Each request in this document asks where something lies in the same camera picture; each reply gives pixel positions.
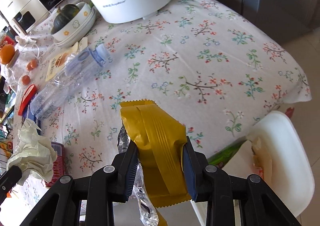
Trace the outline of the dark green pumpkin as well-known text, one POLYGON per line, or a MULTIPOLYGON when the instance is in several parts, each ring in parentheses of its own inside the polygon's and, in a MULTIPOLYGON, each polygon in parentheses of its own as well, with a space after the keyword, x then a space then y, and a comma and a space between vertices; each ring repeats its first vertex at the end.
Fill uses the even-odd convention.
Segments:
POLYGON ((71 20, 80 11, 79 7, 75 4, 67 4, 62 9, 58 9, 58 15, 54 19, 53 28, 51 34, 55 34, 60 31, 66 24, 71 22, 71 20))

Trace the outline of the green snack bag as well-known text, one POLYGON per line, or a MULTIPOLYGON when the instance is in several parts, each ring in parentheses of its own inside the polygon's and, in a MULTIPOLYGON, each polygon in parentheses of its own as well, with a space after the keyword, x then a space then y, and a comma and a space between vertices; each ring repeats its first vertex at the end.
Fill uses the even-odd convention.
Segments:
POLYGON ((212 157, 208 159, 208 164, 214 165, 218 168, 223 168, 231 158, 239 151, 240 147, 244 144, 245 141, 240 141, 235 144, 232 144, 228 147, 225 147, 220 152, 217 152, 212 157))

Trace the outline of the milk carton red blue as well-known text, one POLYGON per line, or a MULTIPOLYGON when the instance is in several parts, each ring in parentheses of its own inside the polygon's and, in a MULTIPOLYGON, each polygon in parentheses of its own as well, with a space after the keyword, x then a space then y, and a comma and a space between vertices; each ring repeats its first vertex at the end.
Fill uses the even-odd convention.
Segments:
POLYGON ((256 174, 266 183, 272 182, 272 157, 261 137, 243 143, 222 169, 232 176, 247 178, 256 174))

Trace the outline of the floral tablecloth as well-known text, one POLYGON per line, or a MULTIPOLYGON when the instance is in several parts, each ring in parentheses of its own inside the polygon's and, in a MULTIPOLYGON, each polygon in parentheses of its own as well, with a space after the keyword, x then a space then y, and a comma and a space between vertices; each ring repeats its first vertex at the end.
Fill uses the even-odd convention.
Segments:
POLYGON ((112 162, 124 101, 153 100, 211 157, 279 106, 311 99, 294 58, 216 0, 172 0, 148 20, 124 24, 98 16, 86 36, 112 63, 41 123, 43 135, 64 146, 75 178, 112 162))

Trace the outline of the red drink can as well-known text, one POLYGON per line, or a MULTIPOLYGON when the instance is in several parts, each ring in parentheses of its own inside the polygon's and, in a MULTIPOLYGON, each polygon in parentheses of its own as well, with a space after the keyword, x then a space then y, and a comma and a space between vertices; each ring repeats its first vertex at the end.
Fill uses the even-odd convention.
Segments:
POLYGON ((64 146, 57 142, 51 142, 52 148, 57 153, 57 159, 53 162, 53 177, 50 182, 46 182, 46 187, 50 188, 61 176, 65 174, 64 146))

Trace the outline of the blue cardboard box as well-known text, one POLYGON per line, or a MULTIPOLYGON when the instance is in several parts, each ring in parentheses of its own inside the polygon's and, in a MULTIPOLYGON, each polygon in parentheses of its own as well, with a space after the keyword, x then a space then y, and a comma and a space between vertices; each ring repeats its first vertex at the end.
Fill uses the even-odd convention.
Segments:
POLYGON ((31 113, 30 104, 28 104, 27 107, 23 111, 22 125, 24 124, 24 121, 26 118, 33 120, 38 127, 41 127, 41 121, 39 119, 37 119, 36 116, 31 113))

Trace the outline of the clear plastic bottle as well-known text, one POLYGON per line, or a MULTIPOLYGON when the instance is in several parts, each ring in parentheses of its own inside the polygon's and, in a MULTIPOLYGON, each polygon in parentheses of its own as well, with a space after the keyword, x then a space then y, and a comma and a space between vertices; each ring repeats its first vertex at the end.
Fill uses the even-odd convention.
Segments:
POLYGON ((30 111, 39 120, 47 119, 82 85, 112 62, 112 56, 104 45, 95 49, 86 47, 50 79, 30 103, 30 111))

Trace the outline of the white tissue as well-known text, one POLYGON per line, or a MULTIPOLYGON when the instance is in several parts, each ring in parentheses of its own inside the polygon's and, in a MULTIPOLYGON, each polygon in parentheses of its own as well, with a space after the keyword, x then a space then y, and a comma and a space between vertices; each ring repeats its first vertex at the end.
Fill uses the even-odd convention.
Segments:
POLYGON ((23 185, 29 176, 47 182, 52 180, 57 152, 48 138, 38 134, 39 129, 33 120, 27 118, 18 131, 19 144, 7 162, 7 169, 17 166, 22 172, 18 185, 23 185))

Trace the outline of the cream burger wrapper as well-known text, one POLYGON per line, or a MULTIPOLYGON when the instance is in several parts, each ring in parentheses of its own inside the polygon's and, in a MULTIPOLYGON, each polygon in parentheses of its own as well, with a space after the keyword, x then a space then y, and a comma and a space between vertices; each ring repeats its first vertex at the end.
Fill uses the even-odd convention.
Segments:
POLYGON ((76 42, 72 47, 66 48, 57 56, 49 61, 48 71, 45 81, 49 81, 63 69, 63 67, 75 58, 83 49, 88 46, 88 38, 83 37, 79 42, 76 42))

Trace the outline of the white plate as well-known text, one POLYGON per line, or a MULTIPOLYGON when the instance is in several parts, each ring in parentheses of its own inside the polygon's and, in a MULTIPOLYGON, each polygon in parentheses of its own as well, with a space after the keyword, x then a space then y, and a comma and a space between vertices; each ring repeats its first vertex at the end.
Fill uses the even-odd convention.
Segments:
POLYGON ((92 8, 91 13, 88 16, 88 19, 80 25, 79 30, 77 30, 69 38, 66 38, 61 42, 58 42, 56 39, 54 39, 54 44, 57 47, 71 47, 76 42, 80 41, 89 32, 89 30, 93 27, 93 24, 95 23, 95 19, 95 8, 92 8))

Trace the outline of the white red paper box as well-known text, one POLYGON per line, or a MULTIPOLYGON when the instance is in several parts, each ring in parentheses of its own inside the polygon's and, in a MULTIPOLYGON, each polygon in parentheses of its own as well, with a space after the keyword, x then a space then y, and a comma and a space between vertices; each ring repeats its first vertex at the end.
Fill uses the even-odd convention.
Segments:
POLYGON ((28 106, 28 104, 31 102, 32 98, 37 92, 37 87, 35 84, 31 84, 28 86, 28 88, 25 90, 24 94, 22 95, 20 107, 18 109, 18 115, 22 116, 23 111, 28 106))

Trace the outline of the small orange tomato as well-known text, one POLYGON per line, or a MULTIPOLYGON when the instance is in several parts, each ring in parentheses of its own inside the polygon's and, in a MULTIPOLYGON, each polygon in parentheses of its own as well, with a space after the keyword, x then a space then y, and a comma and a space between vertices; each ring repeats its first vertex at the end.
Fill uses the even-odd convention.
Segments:
POLYGON ((30 64, 30 67, 31 67, 32 69, 35 69, 35 68, 38 66, 38 60, 37 60, 37 59, 33 59, 33 60, 31 60, 31 61, 29 62, 29 64, 30 64))
POLYGON ((30 84, 30 77, 28 75, 22 76, 21 82, 25 86, 29 85, 30 84))
POLYGON ((26 66, 27 71, 31 71, 33 68, 31 66, 31 62, 29 62, 26 66))

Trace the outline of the white flower-print bowl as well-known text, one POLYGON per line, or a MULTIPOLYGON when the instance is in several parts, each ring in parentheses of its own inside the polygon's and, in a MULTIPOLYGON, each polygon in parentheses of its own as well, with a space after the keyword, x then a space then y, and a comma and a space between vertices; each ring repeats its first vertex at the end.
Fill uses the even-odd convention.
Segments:
POLYGON ((52 33, 52 36, 58 41, 61 42, 69 38, 73 33, 80 30, 80 26, 84 24, 91 13, 91 7, 85 2, 80 2, 76 6, 80 8, 80 11, 77 15, 71 19, 64 27, 59 31, 52 33))

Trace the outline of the yellow snack wrapper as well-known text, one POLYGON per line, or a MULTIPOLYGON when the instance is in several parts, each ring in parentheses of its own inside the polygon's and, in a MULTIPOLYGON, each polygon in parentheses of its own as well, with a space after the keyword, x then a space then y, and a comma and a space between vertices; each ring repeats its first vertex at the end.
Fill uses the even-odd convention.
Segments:
POLYGON ((167 225, 157 209, 191 199, 182 168, 185 126, 151 100, 122 102, 120 114, 138 149, 133 195, 140 220, 144 225, 167 225))

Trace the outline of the white trash bin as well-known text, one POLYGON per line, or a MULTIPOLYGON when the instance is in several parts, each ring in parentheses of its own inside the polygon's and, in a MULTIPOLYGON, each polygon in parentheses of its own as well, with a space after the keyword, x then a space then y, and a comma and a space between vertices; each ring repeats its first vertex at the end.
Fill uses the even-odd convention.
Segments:
MULTIPOLYGON (((256 123, 245 139, 261 137, 272 157, 272 182, 259 175, 229 175, 235 225, 299 225, 298 216, 309 205, 315 182, 306 152, 287 115, 273 111, 256 123)), ((191 201, 201 225, 206 225, 207 203, 191 201)))

